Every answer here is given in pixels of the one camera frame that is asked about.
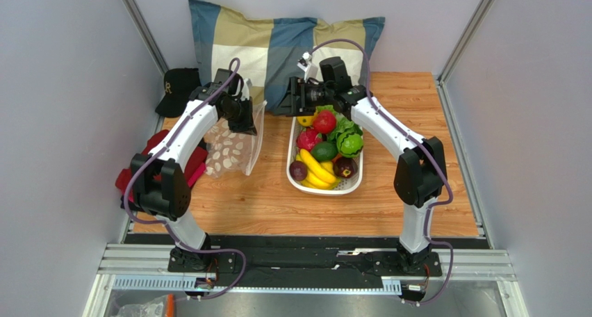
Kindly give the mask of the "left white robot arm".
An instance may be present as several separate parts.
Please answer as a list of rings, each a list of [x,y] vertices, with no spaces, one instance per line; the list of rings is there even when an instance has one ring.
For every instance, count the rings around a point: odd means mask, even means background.
[[[234,133],[256,136],[251,88],[251,80],[237,70],[219,69],[212,82],[192,92],[166,137],[148,154],[136,154],[131,160],[124,207],[129,208],[132,197],[138,211],[165,226],[179,249],[197,254],[202,261],[211,253],[210,240],[188,210],[192,191],[186,167],[204,135],[221,119]]]

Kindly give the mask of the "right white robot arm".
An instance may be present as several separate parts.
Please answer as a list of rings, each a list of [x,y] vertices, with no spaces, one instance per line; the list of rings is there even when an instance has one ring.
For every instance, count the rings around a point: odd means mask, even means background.
[[[300,58],[304,77],[292,76],[274,115],[312,115],[319,106],[330,106],[378,140],[395,158],[393,187],[404,204],[404,226],[398,251],[409,263],[419,263],[430,251],[431,209],[447,186],[443,144],[437,137],[423,138],[382,108],[369,89],[354,85],[342,58],[319,64],[322,80],[310,79],[315,71],[310,54]]]

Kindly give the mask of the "red apple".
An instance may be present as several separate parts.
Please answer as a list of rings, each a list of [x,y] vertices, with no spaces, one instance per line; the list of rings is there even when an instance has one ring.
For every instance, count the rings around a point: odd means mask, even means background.
[[[313,128],[323,134],[331,133],[336,126],[336,116],[329,110],[320,111],[313,121]]]

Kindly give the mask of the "clear dotted zip bag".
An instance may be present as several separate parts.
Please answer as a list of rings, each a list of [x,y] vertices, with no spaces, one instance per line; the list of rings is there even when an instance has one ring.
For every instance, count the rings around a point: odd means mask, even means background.
[[[267,101],[254,104],[253,118],[256,136],[233,133],[229,123],[221,119],[204,136],[208,156],[206,174],[220,178],[228,172],[241,171],[249,176],[256,165],[263,145],[265,108]]]

